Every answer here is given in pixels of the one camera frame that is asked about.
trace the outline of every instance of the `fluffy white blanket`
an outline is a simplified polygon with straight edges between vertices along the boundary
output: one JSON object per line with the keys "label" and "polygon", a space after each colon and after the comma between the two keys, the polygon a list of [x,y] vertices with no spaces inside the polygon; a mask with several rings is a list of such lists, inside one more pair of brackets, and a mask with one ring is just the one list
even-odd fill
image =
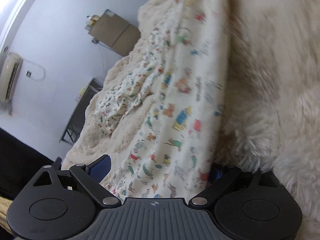
{"label": "fluffy white blanket", "polygon": [[[152,0],[141,7],[141,39],[109,71],[102,92],[92,99],[84,129],[63,168],[90,163],[104,153],[114,154],[113,165],[127,157],[126,148],[154,96],[126,116],[111,136],[100,133],[93,113],[97,100],[136,67],[148,35],[173,3]],[[229,3],[231,48],[215,161],[246,171],[272,168],[304,214],[297,239],[320,239],[320,1]]]}

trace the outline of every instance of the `cable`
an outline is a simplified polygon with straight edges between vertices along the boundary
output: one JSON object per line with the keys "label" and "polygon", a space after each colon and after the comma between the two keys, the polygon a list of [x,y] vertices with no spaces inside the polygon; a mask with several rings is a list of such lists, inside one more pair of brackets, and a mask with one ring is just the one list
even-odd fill
{"label": "cable", "polygon": [[97,45],[100,45],[100,46],[102,46],[102,47],[105,47],[105,48],[110,49],[110,50],[113,51],[113,49],[111,49],[110,47],[108,47],[107,45],[105,45],[105,44],[103,44],[103,43],[101,43],[101,42],[99,42]]}
{"label": "cable", "polygon": [[43,70],[43,76],[42,76],[42,78],[37,78],[37,79],[35,79],[35,78],[32,77],[32,75],[30,76],[30,78],[31,78],[33,81],[43,81],[43,80],[45,79],[46,71],[45,71],[45,68],[44,68],[43,66],[41,66],[41,65],[39,65],[39,64],[37,64],[37,63],[35,63],[35,62],[33,62],[33,61],[27,60],[27,59],[25,59],[25,58],[24,58],[23,60],[26,61],[26,62],[29,62],[29,63],[31,63],[31,64],[33,64],[33,65],[36,65],[36,66],[38,66],[39,68],[42,68],[42,70]]}
{"label": "cable", "polygon": [[102,61],[102,65],[103,65],[103,69],[102,69],[102,76],[104,76],[104,69],[105,69],[105,65],[104,65],[104,58],[103,58],[103,55],[102,55],[102,52],[100,50],[100,48],[98,47],[98,50],[100,52],[100,56],[101,56],[101,61]]}

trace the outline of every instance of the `air conditioner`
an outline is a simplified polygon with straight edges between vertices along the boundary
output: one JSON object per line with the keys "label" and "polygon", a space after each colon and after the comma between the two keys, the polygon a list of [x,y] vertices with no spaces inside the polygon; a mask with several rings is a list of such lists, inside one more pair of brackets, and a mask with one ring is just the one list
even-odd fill
{"label": "air conditioner", "polygon": [[0,102],[8,103],[11,101],[15,84],[19,76],[23,58],[17,53],[10,52],[4,62],[0,76]]}

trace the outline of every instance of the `printed cartoon sheet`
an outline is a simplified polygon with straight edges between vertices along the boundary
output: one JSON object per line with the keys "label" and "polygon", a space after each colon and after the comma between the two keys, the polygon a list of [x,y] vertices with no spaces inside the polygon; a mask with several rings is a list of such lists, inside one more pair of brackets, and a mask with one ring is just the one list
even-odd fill
{"label": "printed cartoon sheet", "polygon": [[184,197],[207,183],[227,71],[226,0],[175,0],[152,31],[143,60],[97,103],[101,133],[151,93],[155,100],[107,188],[126,197]]}

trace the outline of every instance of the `blue component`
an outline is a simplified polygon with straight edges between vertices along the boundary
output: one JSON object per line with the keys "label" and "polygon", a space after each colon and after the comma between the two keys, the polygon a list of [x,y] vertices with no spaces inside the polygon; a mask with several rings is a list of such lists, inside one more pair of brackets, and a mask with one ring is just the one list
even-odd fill
{"label": "blue component", "polygon": [[101,182],[111,171],[111,158],[109,155],[90,168],[88,175],[97,182]]}
{"label": "blue component", "polygon": [[220,179],[223,175],[224,175],[224,170],[223,170],[223,168],[213,166],[213,167],[211,168],[208,181],[209,181],[210,183],[212,183],[212,182]]}

